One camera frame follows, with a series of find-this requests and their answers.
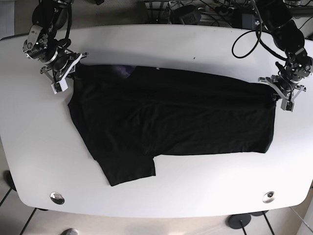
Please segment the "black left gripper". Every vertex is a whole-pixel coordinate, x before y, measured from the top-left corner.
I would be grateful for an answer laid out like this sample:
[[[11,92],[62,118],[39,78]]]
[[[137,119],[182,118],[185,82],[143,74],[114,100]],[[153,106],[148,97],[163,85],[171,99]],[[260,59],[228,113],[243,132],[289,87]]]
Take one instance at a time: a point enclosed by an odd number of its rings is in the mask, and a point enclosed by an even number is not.
[[[282,99],[287,101],[294,102],[301,92],[307,91],[305,86],[290,82],[280,74],[271,77],[259,77],[258,81],[267,83]]]

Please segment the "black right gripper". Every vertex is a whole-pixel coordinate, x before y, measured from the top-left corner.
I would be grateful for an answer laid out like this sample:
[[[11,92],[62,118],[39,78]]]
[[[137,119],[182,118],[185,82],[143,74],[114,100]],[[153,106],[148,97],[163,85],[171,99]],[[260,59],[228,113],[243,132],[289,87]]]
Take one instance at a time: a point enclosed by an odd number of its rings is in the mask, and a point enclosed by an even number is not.
[[[60,82],[63,78],[74,71],[75,65],[88,53],[76,53],[71,50],[58,50],[53,60],[40,69],[40,74],[45,74],[53,83]]]

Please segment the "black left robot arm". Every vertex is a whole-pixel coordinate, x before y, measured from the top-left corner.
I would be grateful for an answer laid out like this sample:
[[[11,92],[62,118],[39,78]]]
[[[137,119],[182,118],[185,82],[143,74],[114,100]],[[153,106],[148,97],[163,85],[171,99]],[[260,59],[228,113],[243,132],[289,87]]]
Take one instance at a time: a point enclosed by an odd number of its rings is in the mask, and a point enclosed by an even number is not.
[[[274,88],[292,102],[296,95],[293,90],[298,83],[308,77],[313,71],[313,59],[305,50],[305,38],[301,30],[292,19],[292,14],[282,0],[251,0],[253,10],[256,12],[260,24],[256,27],[257,41],[253,48],[243,56],[237,56],[232,46],[232,55],[237,59],[248,57],[261,44],[274,57],[285,62],[284,65],[276,62],[279,69],[278,75],[270,79]],[[285,53],[282,57],[270,49],[261,40],[263,27],[266,27],[268,34],[273,38],[274,44]]]

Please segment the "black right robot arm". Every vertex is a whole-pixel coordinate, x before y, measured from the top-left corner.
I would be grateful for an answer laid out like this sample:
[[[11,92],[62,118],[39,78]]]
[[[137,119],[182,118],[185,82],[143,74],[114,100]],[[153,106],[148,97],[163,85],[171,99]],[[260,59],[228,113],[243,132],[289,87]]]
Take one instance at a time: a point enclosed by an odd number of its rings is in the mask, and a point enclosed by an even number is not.
[[[87,53],[68,49],[72,25],[72,0],[41,0],[32,14],[32,27],[23,45],[27,58],[45,64],[45,73],[53,84],[59,83],[73,71]]]

